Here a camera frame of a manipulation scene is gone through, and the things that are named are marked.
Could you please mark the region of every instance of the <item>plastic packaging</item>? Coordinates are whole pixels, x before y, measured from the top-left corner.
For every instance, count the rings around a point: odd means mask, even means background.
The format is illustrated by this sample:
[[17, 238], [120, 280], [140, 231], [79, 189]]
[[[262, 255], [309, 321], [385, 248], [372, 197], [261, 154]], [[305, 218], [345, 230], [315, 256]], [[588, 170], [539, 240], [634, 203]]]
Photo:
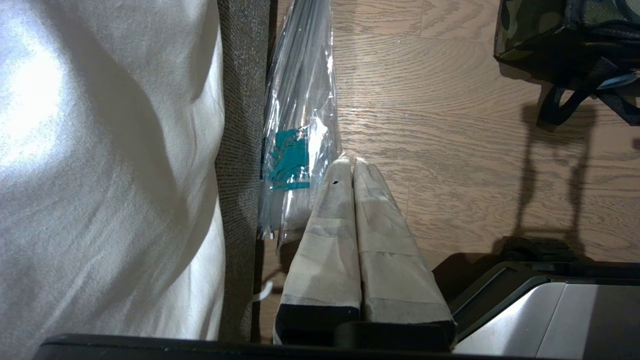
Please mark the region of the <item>plastic packaging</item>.
[[304, 234], [324, 173], [341, 152], [331, 1], [294, 1], [268, 82], [259, 215], [278, 249]]

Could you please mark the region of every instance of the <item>white sheet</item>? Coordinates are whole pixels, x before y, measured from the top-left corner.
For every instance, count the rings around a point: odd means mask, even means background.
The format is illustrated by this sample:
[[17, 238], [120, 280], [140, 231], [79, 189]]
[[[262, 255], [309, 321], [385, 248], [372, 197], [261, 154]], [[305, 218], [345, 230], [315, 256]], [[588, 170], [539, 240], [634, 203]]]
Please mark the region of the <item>white sheet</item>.
[[218, 333], [215, 1], [0, 3], [0, 359]]

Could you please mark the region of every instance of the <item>black strap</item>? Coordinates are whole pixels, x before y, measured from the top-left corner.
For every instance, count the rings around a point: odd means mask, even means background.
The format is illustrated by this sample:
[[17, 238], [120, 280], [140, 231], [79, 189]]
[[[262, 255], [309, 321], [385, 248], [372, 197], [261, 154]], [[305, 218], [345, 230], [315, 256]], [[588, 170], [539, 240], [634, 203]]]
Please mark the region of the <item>black strap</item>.
[[614, 90], [597, 90], [605, 80], [619, 75], [620, 72], [617, 65], [601, 57], [593, 65], [589, 74], [582, 79], [580, 87], [562, 106], [560, 106], [560, 100], [566, 88], [554, 85], [542, 102], [538, 114], [538, 126], [545, 129], [555, 129], [556, 126], [567, 121], [580, 106], [580, 103], [591, 94], [597, 95], [629, 125], [640, 125], [640, 109], [622, 99]]

